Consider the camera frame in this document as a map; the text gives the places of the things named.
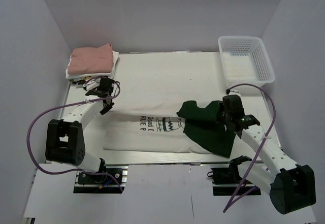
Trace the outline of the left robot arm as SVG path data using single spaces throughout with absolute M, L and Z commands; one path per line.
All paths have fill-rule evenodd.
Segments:
M 104 115 L 113 108 L 113 99 L 119 94 L 118 81 L 101 78 L 98 86 L 88 90 L 72 112 L 60 120 L 51 120 L 47 127 L 46 159 L 83 170 L 97 183 L 105 181 L 105 161 L 86 151 L 83 132 L 96 115 Z

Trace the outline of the pink t-shirt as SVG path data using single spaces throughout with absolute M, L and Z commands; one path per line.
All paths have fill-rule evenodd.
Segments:
M 69 75 L 110 73 L 113 70 L 113 50 L 111 44 L 94 48 L 76 48 L 70 55 L 67 67 Z

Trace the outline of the white and green t-shirt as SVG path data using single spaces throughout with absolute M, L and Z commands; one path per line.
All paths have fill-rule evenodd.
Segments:
M 235 133 L 217 122 L 219 101 L 117 105 L 106 114 L 105 150 L 230 157 Z

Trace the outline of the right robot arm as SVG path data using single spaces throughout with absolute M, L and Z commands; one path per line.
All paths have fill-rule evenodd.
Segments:
M 249 181 L 267 193 L 275 209 L 281 214 L 312 206 L 316 203 L 315 175 L 308 166 L 299 165 L 287 156 L 266 135 L 260 122 L 244 112 L 238 95 L 223 97 L 219 119 L 227 129 L 234 132 L 260 158 L 259 166 L 247 156 L 230 161 L 230 179 L 239 186 Z

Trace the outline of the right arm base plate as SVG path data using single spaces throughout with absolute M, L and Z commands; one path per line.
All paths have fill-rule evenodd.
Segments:
M 231 176 L 228 168 L 212 168 L 207 177 L 212 180 L 213 195 L 215 197 L 231 196 L 236 190 L 240 181 L 235 181 Z M 248 192 L 248 196 L 260 196 L 261 190 L 249 182 L 245 181 L 236 196 L 241 196 Z

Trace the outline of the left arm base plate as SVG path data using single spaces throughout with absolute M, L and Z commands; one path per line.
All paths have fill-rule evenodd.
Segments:
M 106 171 L 112 175 L 121 188 L 127 181 L 127 166 L 107 166 Z M 75 194 L 121 194 L 122 191 L 112 177 L 107 175 L 93 176 L 84 172 L 77 173 L 74 190 Z

